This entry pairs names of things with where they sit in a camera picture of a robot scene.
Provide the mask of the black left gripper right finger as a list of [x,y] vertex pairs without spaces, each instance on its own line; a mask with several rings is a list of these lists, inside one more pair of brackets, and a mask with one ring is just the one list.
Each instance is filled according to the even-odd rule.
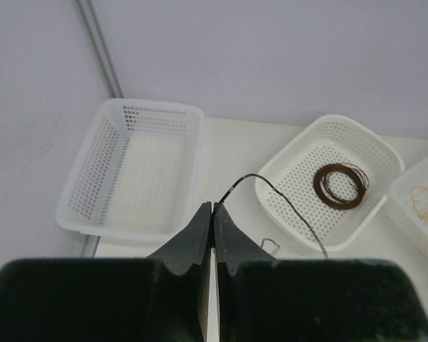
[[412,282],[383,259],[276,259],[213,215],[222,341],[428,341]]

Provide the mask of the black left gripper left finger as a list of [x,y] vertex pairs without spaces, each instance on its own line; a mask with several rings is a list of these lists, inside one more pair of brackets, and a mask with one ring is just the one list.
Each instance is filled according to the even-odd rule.
[[211,210],[145,258],[5,264],[0,341],[204,341]]

